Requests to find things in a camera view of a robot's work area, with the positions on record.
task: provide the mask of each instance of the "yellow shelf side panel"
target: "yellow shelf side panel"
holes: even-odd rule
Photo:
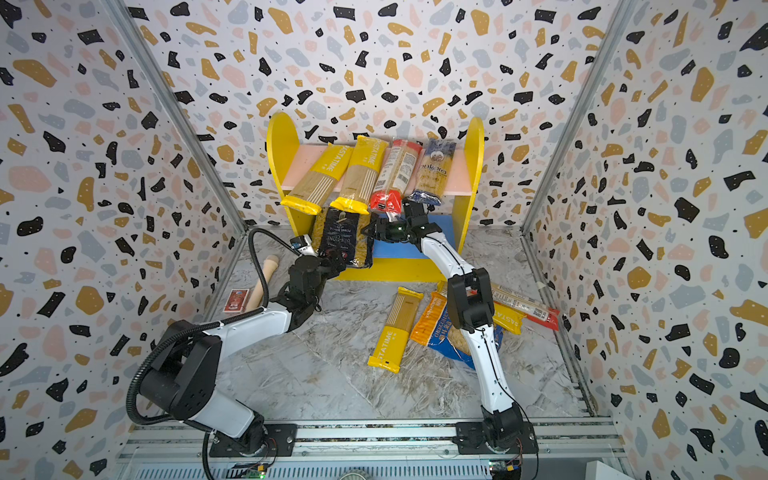
[[[485,131],[482,120],[477,117],[469,122],[469,130],[464,142],[464,155],[467,159],[467,171],[469,172],[469,182],[472,184],[472,194],[457,195],[453,200],[451,213],[456,251],[459,254],[464,250],[464,241],[467,238],[469,219],[472,216],[472,207],[475,205],[475,197],[480,185],[483,156],[485,155]]]
[[[283,180],[285,180],[293,157],[298,150],[299,135],[296,133],[293,120],[285,112],[273,115],[266,131],[266,156],[270,161],[270,169],[281,200],[286,196],[286,192],[283,190]],[[312,230],[314,220],[312,215],[303,214],[288,207],[285,209],[294,235],[304,235]]]

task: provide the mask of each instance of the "black pasta package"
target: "black pasta package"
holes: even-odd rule
[[[312,226],[312,248],[318,257],[328,250],[337,250],[346,265],[352,268],[370,268],[373,265],[373,238],[361,230],[376,221],[377,214],[351,214],[333,207],[324,207]]]

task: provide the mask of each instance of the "blue shelf board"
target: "blue shelf board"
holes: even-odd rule
[[[456,248],[456,242],[453,238],[453,217],[450,215],[429,215],[429,221],[437,223],[448,243]],[[427,258],[426,255],[419,252],[419,249],[411,243],[387,243],[375,241],[373,243],[373,258]]]

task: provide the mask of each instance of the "black mounting plate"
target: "black mounting plate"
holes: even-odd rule
[[[264,459],[269,460],[275,456],[290,457],[293,454],[293,446],[296,444],[296,430],[298,429],[296,424],[266,423],[264,424],[264,428],[266,429],[264,438],[266,439],[266,446],[269,448]],[[234,443],[234,440],[223,437],[218,443],[213,444],[208,456],[211,458],[238,457],[242,458],[244,461],[247,458],[252,458],[237,453],[231,448],[232,443]]]
[[[533,425],[530,422],[523,422],[522,432],[517,435],[520,443],[523,445],[524,454],[533,454],[538,452],[538,443],[533,439]],[[491,450],[485,444],[485,435],[482,431],[480,422],[457,422],[456,437],[452,440],[458,446],[460,455],[497,455],[497,452]],[[513,446],[505,455],[517,455],[519,447],[517,442],[513,441]]]

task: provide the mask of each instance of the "robotic arm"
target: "robotic arm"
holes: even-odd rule
[[[485,442],[491,449],[504,452],[523,429],[523,418],[520,406],[509,392],[494,343],[494,306],[488,273],[459,256],[440,227],[429,222],[423,205],[406,201],[403,207],[405,220],[389,222],[381,217],[364,233],[391,243],[413,243],[448,279],[449,317],[472,350],[480,380]],[[258,231],[266,232],[251,230],[250,243]],[[216,373],[220,359],[301,326],[319,310],[326,280],[346,268],[338,253],[319,258],[307,248],[302,237],[292,243],[291,250],[299,256],[289,268],[290,280],[271,300],[265,288],[262,307],[206,325],[194,326],[181,320],[168,327],[131,381],[126,395],[131,420],[148,425],[176,419],[205,432],[216,431],[218,437],[226,436],[231,448],[242,455],[251,455],[265,445],[264,417],[217,390]],[[253,249],[251,256],[260,272]],[[139,393],[166,413],[153,418],[142,416],[136,408]]]

